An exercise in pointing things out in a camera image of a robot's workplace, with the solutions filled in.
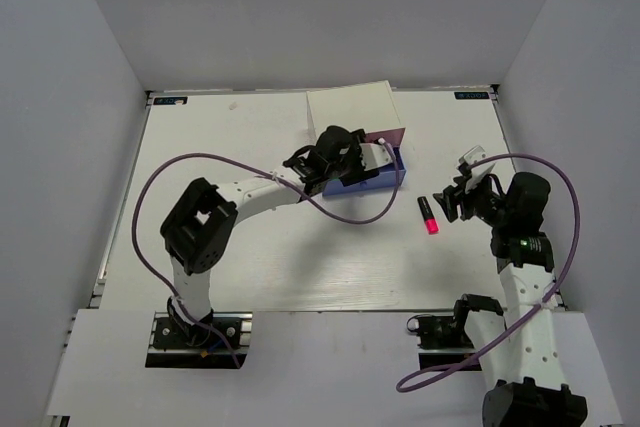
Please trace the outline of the pink drawer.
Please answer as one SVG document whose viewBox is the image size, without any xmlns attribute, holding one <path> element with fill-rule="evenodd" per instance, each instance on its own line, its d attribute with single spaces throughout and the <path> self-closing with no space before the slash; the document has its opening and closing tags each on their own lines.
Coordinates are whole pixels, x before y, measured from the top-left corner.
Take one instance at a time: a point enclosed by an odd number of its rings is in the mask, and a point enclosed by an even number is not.
<svg viewBox="0 0 640 427">
<path fill-rule="evenodd" d="M 365 139 L 369 143 L 377 143 L 380 139 L 383 139 L 393 148 L 398 148 L 402 144 L 404 134 L 405 128 L 401 127 L 396 129 L 366 132 Z"/>
</svg>

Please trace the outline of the pink highlighter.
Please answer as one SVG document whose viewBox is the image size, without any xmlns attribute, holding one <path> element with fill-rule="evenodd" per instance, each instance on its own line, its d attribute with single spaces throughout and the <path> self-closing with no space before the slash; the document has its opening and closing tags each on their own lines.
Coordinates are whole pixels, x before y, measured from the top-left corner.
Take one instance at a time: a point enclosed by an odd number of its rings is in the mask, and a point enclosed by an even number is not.
<svg viewBox="0 0 640 427">
<path fill-rule="evenodd" d="M 426 196 L 420 196 L 417 198 L 417 203 L 419 206 L 420 213 L 423 218 L 423 222 L 426 228 L 426 231 L 429 235 L 436 235 L 439 233 L 439 226 L 433 210 L 427 200 Z"/>
</svg>

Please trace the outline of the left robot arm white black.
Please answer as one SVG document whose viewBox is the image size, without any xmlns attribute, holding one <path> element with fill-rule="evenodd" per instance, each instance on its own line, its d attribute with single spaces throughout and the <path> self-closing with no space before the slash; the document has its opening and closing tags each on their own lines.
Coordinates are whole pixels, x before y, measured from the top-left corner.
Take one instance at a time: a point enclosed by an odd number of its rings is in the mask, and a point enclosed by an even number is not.
<svg viewBox="0 0 640 427">
<path fill-rule="evenodd" d="M 222 259 L 241 222 L 322 193 L 327 183 L 359 184 L 393 162 L 384 139 L 370 142 L 362 129 L 330 126 L 314 145 L 296 150 L 265 174 L 221 185 L 193 180 L 169 212 L 160 233 L 173 268 L 176 293 L 169 301 L 177 334 L 199 346 L 211 334 L 211 269 Z"/>
</svg>

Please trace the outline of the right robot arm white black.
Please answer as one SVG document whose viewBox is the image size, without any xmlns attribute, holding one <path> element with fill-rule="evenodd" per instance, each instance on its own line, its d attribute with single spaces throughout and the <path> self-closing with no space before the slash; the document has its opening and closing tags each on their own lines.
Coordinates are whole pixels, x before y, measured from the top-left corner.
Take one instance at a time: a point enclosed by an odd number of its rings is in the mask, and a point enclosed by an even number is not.
<svg viewBox="0 0 640 427">
<path fill-rule="evenodd" d="M 463 295 L 454 306 L 453 337 L 480 353 L 487 392 L 485 426 L 581 426 L 585 397 L 563 372 L 553 325 L 554 255 L 542 232 L 550 184 L 517 173 L 503 191 L 495 175 L 466 173 L 434 198 L 448 221 L 477 217 L 491 228 L 491 252 L 506 304 Z"/>
</svg>

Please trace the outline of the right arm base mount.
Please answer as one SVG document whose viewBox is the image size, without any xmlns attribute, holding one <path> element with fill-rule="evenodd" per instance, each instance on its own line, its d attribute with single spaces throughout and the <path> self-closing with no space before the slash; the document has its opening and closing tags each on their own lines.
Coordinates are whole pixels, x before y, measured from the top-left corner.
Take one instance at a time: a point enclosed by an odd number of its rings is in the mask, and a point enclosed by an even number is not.
<svg viewBox="0 0 640 427">
<path fill-rule="evenodd" d="M 464 333 L 456 333 L 451 315 L 418 314 L 406 322 L 407 332 L 418 339 L 419 369 L 459 363 L 475 353 L 471 340 Z"/>
</svg>

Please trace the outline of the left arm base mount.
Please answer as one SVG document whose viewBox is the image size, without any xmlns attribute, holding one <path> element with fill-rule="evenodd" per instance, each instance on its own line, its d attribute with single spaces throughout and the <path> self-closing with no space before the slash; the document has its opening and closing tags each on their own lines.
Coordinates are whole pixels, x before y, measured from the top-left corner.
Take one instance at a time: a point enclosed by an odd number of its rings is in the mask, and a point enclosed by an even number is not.
<svg viewBox="0 0 640 427">
<path fill-rule="evenodd" d="M 224 335 L 233 348 L 233 353 L 215 333 L 195 327 L 196 335 L 189 340 L 166 312 L 156 313 L 145 367 L 199 370 L 240 368 L 249 351 L 252 314 L 215 312 L 213 326 Z"/>
</svg>

